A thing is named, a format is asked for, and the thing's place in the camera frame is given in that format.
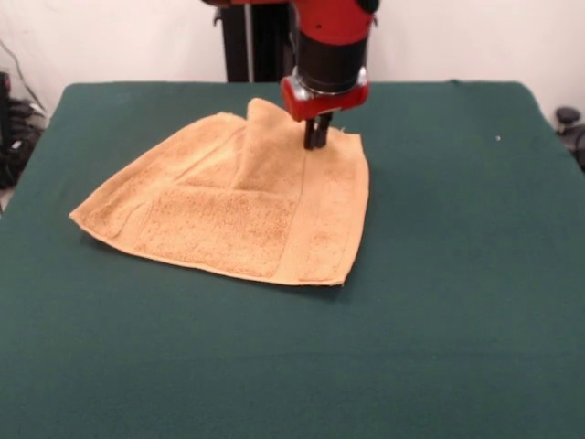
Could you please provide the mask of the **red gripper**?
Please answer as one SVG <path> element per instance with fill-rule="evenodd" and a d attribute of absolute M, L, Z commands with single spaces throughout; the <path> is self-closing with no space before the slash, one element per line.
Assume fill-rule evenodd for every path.
<path fill-rule="evenodd" d="M 306 88 L 296 70 L 281 80 L 280 87 L 286 111 L 296 122 L 305 121 L 303 145 L 307 150 L 326 145 L 332 112 L 356 108 L 365 103 L 369 94 L 365 67 L 360 69 L 356 85 L 347 92 L 325 93 Z"/>

